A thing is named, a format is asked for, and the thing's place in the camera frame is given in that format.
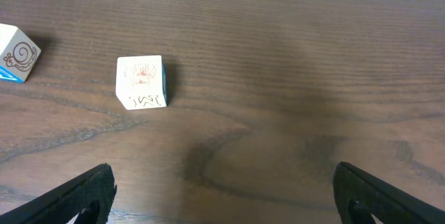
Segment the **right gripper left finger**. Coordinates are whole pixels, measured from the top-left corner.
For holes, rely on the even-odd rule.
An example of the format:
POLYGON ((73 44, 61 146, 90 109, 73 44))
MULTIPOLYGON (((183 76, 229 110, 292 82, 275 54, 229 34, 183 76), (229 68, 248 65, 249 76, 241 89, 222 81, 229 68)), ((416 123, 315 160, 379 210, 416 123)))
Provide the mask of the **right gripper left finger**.
POLYGON ((1 223, 107 223, 117 192, 113 171, 100 164, 1 215, 1 223))

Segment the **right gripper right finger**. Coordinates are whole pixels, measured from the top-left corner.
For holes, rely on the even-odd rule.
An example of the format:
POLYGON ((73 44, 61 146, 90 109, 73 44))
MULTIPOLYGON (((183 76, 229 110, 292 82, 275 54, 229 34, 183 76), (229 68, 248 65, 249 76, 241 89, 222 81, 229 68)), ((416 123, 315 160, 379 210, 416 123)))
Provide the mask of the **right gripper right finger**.
POLYGON ((444 211, 347 162, 333 176, 334 201, 343 224, 444 224, 444 211))

